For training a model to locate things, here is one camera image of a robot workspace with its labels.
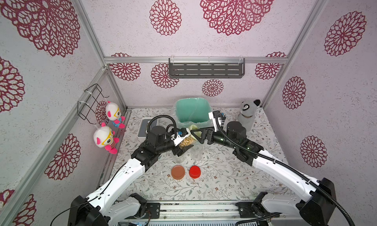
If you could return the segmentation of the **green jar lid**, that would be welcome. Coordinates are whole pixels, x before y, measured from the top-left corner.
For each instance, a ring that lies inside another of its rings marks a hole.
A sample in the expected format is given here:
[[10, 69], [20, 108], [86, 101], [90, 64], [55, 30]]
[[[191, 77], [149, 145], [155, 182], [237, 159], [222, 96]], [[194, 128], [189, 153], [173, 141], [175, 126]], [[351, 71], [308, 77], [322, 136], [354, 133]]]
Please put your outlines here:
[[189, 127], [189, 130], [190, 130], [190, 133], [191, 133], [191, 136], [196, 139], [196, 136], [201, 138], [201, 135], [202, 135], [202, 131], [200, 130], [200, 128], [197, 126], [197, 125], [191, 125]]

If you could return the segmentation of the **brown jar lid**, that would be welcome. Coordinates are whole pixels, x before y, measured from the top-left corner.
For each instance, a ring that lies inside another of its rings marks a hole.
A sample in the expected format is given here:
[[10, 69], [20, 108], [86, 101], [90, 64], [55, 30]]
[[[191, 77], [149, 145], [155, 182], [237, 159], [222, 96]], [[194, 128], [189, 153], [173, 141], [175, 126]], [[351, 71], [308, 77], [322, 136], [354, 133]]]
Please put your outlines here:
[[185, 168], [181, 165], [175, 165], [171, 169], [171, 176], [175, 180], [181, 180], [185, 176], [185, 173], [186, 173]]

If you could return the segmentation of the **red jar lid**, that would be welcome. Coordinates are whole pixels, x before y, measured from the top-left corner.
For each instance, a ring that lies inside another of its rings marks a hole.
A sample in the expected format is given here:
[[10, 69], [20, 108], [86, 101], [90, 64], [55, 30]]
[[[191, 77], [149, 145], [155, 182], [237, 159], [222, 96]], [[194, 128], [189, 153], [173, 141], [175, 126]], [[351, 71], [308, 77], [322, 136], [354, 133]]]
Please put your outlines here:
[[197, 179], [201, 176], [201, 170], [198, 166], [192, 166], [189, 170], [189, 175], [193, 179]]

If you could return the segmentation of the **glass jar of peanuts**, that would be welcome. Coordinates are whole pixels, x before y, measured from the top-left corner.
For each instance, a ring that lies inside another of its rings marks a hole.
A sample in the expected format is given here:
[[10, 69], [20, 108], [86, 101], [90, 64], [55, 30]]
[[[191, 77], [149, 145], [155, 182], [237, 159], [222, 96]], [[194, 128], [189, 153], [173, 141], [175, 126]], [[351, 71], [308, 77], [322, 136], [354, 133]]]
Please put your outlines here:
[[176, 164], [181, 164], [185, 160], [186, 160], [186, 156], [185, 155], [181, 155], [181, 156], [174, 155], [174, 156], [172, 156], [172, 161], [174, 163], [176, 163]]

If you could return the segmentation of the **green lidded peanut jar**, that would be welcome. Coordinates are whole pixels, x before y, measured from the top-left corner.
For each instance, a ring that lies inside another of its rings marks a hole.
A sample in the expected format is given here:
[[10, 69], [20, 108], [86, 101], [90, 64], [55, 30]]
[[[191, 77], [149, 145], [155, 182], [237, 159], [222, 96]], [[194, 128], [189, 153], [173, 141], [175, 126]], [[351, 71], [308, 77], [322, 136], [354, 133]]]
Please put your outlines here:
[[196, 139], [194, 139], [191, 135], [189, 137], [187, 137], [182, 143], [180, 143], [179, 145], [182, 145], [182, 146], [187, 146], [187, 145], [191, 145], [191, 144], [195, 144], [197, 143], [198, 141]]

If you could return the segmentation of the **red lidded peanut jar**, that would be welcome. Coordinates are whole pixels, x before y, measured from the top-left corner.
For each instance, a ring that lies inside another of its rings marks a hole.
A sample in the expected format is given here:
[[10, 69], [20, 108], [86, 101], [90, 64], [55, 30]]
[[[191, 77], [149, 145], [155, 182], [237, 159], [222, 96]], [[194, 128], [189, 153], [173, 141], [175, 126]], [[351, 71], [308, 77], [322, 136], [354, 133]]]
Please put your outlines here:
[[200, 143], [196, 143], [191, 149], [191, 158], [194, 161], [199, 161], [203, 155], [203, 145]]

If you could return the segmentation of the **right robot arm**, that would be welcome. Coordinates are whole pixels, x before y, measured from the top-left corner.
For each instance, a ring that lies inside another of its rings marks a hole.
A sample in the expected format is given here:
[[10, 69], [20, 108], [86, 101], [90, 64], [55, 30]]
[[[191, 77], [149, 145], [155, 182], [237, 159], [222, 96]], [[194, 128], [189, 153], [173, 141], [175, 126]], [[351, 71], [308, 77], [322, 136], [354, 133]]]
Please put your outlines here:
[[215, 126], [194, 129], [191, 134], [202, 144], [219, 144], [232, 148], [233, 154], [240, 161], [266, 172], [295, 193], [294, 198], [260, 193], [248, 209], [261, 220], [287, 214], [299, 216], [311, 226], [328, 224], [335, 204], [324, 193], [332, 199], [336, 198], [334, 184], [330, 180], [317, 180], [280, 162], [261, 145], [249, 140], [246, 129], [240, 122], [229, 122], [226, 130]]

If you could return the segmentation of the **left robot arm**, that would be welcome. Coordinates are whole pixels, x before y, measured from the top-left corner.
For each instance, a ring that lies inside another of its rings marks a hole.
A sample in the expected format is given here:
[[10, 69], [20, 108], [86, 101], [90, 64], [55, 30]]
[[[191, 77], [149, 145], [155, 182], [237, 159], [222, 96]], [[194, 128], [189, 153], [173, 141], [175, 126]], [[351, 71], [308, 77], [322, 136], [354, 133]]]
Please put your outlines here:
[[173, 128], [167, 132], [162, 126], [153, 127], [147, 132], [145, 141], [109, 181], [86, 198], [78, 196], [72, 201], [68, 225], [116, 226], [126, 218], [142, 217], [144, 198], [132, 195], [120, 203], [116, 200], [158, 161], [161, 154], [169, 151], [182, 154], [184, 151], [179, 145], [190, 135], [188, 128]]

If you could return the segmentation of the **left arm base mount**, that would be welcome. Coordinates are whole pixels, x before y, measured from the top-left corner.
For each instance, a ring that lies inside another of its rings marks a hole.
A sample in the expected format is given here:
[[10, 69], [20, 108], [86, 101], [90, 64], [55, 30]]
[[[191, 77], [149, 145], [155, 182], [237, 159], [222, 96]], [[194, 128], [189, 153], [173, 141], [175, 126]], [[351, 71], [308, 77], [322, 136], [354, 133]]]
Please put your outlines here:
[[129, 197], [137, 200], [140, 206], [136, 214], [127, 219], [159, 219], [161, 211], [161, 204], [159, 202], [152, 203], [151, 201], [147, 201], [137, 193], [133, 193]]

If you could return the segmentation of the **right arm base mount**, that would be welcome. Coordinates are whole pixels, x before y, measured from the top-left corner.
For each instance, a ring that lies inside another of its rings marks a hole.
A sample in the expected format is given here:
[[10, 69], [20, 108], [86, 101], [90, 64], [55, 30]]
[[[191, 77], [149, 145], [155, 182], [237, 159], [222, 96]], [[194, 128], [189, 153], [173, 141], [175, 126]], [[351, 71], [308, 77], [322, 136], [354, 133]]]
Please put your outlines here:
[[241, 218], [259, 218], [265, 217], [276, 212], [269, 212], [262, 206], [262, 200], [267, 192], [261, 192], [254, 201], [240, 201], [235, 204]]

